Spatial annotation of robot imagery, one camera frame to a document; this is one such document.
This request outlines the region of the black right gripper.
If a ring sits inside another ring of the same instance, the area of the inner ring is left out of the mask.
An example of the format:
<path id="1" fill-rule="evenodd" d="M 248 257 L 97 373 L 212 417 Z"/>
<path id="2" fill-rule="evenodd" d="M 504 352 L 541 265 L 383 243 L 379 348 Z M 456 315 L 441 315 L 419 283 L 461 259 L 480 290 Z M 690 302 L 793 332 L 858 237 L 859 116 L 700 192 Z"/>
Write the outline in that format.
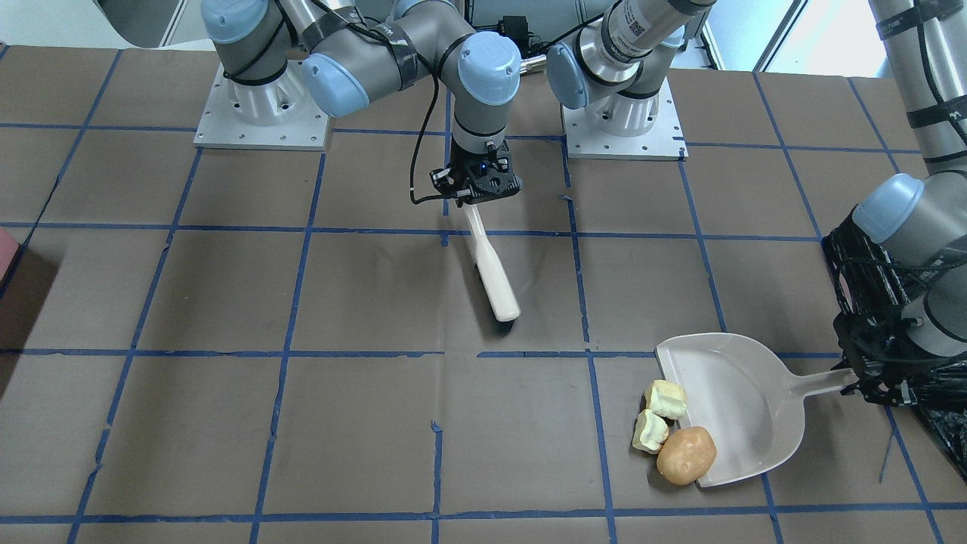
<path id="1" fill-rule="evenodd" d="M 431 183 L 442 197 L 455 199 L 458 206 L 507 199 L 523 188 L 521 177 L 512 169 L 507 147 L 485 153 L 450 148 L 450 163 L 446 168 L 431 170 Z"/>

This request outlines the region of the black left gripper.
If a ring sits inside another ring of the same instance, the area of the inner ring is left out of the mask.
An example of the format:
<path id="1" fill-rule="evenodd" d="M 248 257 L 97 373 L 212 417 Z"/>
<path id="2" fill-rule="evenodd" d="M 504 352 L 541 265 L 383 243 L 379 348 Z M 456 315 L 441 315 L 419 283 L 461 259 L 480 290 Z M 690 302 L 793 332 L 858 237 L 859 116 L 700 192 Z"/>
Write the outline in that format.
<path id="1" fill-rule="evenodd" d="M 936 355 L 887 324 L 871 324 L 857 314 L 837 314 L 833 329 L 842 348 L 835 369 L 852 369 L 856 375 L 840 395 L 857 394 L 874 405 L 928 403 L 926 382 L 938 366 Z"/>

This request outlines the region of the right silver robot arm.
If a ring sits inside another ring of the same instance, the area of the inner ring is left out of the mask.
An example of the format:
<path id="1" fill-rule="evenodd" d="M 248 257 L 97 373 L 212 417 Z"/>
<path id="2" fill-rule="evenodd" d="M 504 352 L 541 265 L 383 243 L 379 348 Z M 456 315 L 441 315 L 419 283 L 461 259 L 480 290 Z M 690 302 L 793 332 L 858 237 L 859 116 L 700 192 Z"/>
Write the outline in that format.
<path id="1" fill-rule="evenodd" d="M 521 53 L 448 1 L 397 1 L 374 24 L 353 1 L 203 1 L 200 14 L 221 73 L 197 146 L 319 150 L 329 119 L 431 77 L 455 97 L 450 159 L 431 173 L 435 199 L 475 206 L 521 190 L 505 141 Z"/>

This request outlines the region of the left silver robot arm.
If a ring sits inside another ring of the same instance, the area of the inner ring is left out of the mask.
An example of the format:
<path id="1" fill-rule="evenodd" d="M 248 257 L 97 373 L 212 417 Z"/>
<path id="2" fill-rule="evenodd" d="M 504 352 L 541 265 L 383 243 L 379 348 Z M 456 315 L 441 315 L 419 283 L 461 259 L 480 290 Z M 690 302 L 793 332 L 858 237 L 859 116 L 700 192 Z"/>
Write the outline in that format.
<path id="1" fill-rule="evenodd" d="M 873 1 L 922 175 L 898 173 L 822 247 L 839 314 L 845 393 L 885 406 L 965 409 L 966 7 Z"/>

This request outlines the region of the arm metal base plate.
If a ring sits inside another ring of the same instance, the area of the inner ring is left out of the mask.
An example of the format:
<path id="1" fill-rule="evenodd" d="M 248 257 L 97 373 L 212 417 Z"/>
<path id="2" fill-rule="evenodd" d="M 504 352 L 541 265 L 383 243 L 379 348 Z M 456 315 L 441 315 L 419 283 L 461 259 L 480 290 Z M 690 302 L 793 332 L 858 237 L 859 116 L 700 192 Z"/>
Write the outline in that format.
<path id="1" fill-rule="evenodd" d="M 645 100 L 612 95 L 590 106 L 561 107 L 567 157 L 681 161 L 688 158 L 686 138 L 668 80 Z"/>
<path id="2" fill-rule="evenodd" d="M 262 86 L 215 76 L 193 143 L 197 147 L 237 150 L 323 152 L 329 117 L 312 99 L 301 60 L 289 60 L 279 79 Z"/>

